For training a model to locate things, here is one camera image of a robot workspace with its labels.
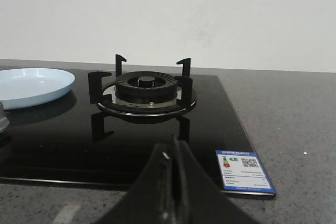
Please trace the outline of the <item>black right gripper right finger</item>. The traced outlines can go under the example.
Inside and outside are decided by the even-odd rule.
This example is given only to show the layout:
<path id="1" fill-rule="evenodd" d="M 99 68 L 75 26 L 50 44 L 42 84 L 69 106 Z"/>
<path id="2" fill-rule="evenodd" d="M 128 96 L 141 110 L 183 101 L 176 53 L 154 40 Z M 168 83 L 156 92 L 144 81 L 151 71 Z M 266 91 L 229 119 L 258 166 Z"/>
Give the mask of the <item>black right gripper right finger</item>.
<path id="1" fill-rule="evenodd" d="M 201 168 L 188 144 L 173 138 L 174 164 L 179 179 L 174 182 L 176 223 L 257 223 L 235 206 Z"/>

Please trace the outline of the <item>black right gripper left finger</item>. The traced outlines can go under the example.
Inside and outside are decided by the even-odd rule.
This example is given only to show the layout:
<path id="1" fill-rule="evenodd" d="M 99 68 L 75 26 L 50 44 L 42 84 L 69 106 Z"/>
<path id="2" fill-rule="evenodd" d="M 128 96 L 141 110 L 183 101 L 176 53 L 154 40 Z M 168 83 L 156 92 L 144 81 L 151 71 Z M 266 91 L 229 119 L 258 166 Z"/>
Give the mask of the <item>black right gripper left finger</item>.
<path id="1" fill-rule="evenodd" d="M 175 223 L 172 158 L 167 145 L 155 145 L 139 178 L 97 223 Z"/>

